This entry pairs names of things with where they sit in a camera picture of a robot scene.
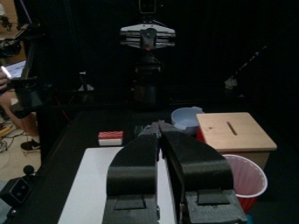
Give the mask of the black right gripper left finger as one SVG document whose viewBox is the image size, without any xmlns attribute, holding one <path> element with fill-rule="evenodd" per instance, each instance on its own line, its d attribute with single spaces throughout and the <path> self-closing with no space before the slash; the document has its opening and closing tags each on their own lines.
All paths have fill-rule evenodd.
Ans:
<svg viewBox="0 0 299 224">
<path fill-rule="evenodd" d="M 160 131 L 154 122 L 114 155 L 106 169 L 106 200 L 101 224 L 157 224 L 158 138 Z"/>
</svg>

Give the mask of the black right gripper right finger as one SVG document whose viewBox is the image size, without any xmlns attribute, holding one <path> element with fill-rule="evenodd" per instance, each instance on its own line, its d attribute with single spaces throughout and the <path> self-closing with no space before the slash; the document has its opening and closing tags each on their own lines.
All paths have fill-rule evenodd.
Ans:
<svg viewBox="0 0 299 224">
<path fill-rule="evenodd" d="M 226 159 L 169 123 L 158 129 L 177 224 L 246 224 Z"/>
</svg>

